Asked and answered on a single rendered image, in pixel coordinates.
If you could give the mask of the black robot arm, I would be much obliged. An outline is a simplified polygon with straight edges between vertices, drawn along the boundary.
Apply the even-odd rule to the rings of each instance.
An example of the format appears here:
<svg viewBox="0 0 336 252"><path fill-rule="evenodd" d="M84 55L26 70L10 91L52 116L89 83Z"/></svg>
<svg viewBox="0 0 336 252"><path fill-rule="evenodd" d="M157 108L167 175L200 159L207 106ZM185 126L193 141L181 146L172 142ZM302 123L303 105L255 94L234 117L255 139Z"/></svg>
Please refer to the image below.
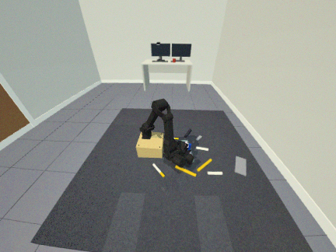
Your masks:
<svg viewBox="0 0 336 252"><path fill-rule="evenodd" d="M142 139L150 139L152 136L151 130L154 129L154 122L156 118L160 116L163 119L165 140L163 142L163 156L172 161L175 165L183 168L186 165L187 160L179 155L180 153L186 153L188 144L186 142L177 141L173 137L173 115L170 110L170 105L165 99L154 100L152 102L152 112L149 115L148 120L139 128L142 133ZM167 109L167 114L162 111ZM176 149L176 150L174 150Z"/></svg>

